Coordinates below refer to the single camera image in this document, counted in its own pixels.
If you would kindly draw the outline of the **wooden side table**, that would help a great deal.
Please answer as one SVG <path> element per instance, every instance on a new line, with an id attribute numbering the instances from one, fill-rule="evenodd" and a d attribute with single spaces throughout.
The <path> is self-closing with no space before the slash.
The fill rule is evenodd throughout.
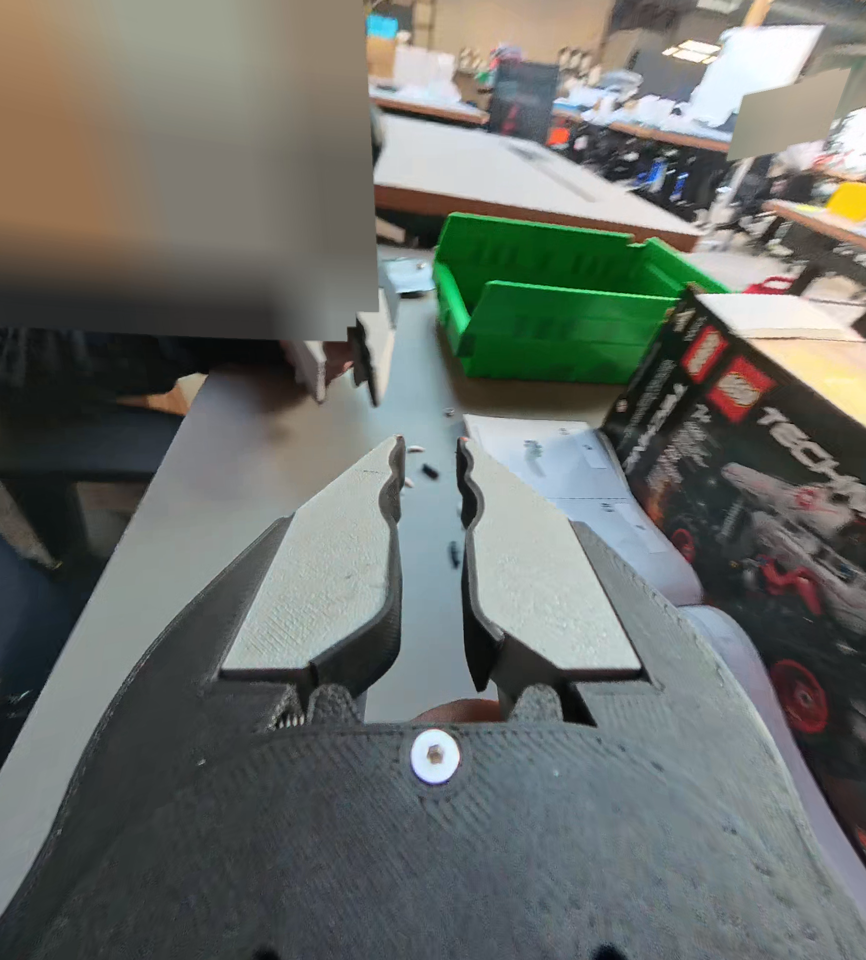
<path id="1" fill-rule="evenodd" d="M 843 218 L 827 214 L 824 210 L 807 211 L 803 205 L 787 200 L 767 200 L 762 205 L 764 214 L 771 214 L 784 221 L 797 224 L 812 234 L 831 238 L 837 243 L 847 244 L 866 253 L 866 234 L 855 224 Z"/>

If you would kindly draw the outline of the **black lego set box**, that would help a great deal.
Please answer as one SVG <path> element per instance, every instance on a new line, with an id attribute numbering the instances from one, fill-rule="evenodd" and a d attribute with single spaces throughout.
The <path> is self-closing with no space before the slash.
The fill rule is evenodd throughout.
<path id="1" fill-rule="evenodd" d="M 796 296 L 690 285 L 604 429 L 866 860 L 866 341 Z"/>

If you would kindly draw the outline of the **yellow plastic bin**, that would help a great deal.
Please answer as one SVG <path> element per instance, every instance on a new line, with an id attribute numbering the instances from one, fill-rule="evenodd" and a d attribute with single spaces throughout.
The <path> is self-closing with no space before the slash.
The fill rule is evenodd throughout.
<path id="1" fill-rule="evenodd" d="M 852 223 L 866 222 L 866 183 L 840 183 L 830 195 L 824 211 Z"/>

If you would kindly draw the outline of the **cluttered long workbench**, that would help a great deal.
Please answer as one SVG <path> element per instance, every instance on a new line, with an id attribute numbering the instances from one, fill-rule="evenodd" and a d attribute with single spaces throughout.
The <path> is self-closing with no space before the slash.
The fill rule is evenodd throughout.
<path id="1" fill-rule="evenodd" d="M 391 80 L 368 78 L 368 90 L 371 101 L 389 114 L 402 115 L 437 121 L 454 126 L 472 129 L 486 129 L 489 126 L 489 113 L 467 102 L 443 100 L 431 97 L 426 88 L 420 88 L 416 95 L 403 90 Z M 606 117 L 596 111 L 579 111 L 569 105 L 556 102 L 552 110 L 552 120 L 548 130 L 565 127 L 569 130 L 583 124 L 610 129 L 628 137 L 646 139 L 695 150 L 712 151 L 726 155 L 730 138 L 721 136 L 715 130 L 699 128 L 697 125 L 679 125 L 678 127 L 651 126 L 634 122 L 631 117 L 618 113 Z"/>

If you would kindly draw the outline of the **person's left forearm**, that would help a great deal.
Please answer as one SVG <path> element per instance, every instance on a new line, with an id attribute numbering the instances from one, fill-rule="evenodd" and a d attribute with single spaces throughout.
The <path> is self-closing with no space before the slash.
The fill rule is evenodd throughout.
<path id="1" fill-rule="evenodd" d="M 293 373 L 272 341 L 0 327 L 0 405 L 160 395 L 229 367 Z"/>

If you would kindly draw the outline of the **black display box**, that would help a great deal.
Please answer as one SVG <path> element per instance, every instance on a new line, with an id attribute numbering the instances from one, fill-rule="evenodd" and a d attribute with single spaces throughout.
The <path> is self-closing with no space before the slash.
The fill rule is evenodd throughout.
<path id="1" fill-rule="evenodd" d="M 503 58 L 492 79 L 487 131 L 544 147 L 559 91 L 559 65 Z"/>

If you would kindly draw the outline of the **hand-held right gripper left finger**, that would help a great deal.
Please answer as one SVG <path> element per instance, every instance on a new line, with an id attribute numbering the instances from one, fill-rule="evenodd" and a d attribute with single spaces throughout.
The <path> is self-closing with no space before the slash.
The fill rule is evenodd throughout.
<path id="1" fill-rule="evenodd" d="M 401 638 L 404 471 L 404 438 L 393 435 L 274 526 L 223 676 L 335 684 L 361 698 L 389 671 Z"/>

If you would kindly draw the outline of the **green plastic storage bin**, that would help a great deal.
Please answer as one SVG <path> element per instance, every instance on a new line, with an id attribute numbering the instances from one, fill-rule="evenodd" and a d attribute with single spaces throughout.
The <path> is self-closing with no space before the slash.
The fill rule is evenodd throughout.
<path id="1" fill-rule="evenodd" d="M 687 287 L 727 294 L 660 239 L 450 214 L 432 268 L 469 378 L 622 385 Z"/>

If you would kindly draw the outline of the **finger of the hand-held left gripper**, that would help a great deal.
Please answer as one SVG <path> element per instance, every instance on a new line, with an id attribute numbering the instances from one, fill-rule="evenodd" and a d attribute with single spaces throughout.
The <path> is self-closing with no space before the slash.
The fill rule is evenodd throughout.
<path id="1" fill-rule="evenodd" d="M 395 317 L 386 290 L 378 292 L 378 308 L 361 311 L 348 329 L 353 381 L 367 388 L 372 407 L 379 407 L 386 396 L 395 341 Z"/>
<path id="2" fill-rule="evenodd" d="M 299 378 L 309 396 L 318 404 L 326 400 L 328 358 L 323 342 L 300 341 Z"/>

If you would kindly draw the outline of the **person's leg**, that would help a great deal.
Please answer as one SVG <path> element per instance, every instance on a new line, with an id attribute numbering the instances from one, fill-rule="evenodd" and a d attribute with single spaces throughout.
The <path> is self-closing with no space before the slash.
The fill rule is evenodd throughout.
<path id="1" fill-rule="evenodd" d="M 95 582 L 90 565 L 48 570 L 0 535 L 0 722 L 41 693 Z"/>

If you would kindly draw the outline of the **white board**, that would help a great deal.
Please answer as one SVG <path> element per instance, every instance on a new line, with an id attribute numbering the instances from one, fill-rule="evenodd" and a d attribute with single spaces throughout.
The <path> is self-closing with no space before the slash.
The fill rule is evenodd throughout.
<path id="1" fill-rule="evenodd" d="M 738 114 L 745 96 L 795 82 L 823 32 L 822 25 L 729 30 L 691 94 L 687 119 L 719 128 Z"/>

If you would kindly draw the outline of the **lego instruction booklet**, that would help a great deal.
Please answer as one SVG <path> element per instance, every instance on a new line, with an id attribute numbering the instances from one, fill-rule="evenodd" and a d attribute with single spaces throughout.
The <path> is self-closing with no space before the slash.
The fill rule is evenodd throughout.
<path id="1" fill-rule="evenodd" d="M 611 446 L 584 421 L 465 414 L 464 435 L 582 522 L 677 607 L 699 606 L 698 575 L 635 499 Z"/>

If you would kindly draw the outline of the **white work table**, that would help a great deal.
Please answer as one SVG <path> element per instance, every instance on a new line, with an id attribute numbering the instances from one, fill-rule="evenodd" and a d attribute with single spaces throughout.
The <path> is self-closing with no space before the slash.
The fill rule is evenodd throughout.
<path id="1" fill-rule="evenodd" d="M 539 145 L 386 114 L 374 169 L 379 217 L 442 221 L 465 213 L 658 238 L 690 253 L 700 230 Z"/>

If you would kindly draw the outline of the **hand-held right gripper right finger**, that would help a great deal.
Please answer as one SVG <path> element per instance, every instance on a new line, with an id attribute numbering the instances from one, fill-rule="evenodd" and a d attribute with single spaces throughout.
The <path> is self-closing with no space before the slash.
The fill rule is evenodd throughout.
<path id="1" fill-rule="evenodd" d="M 643 665 L 576 525 L 460 438 L 463 650 L 475 690 L 639 679 Z"/>

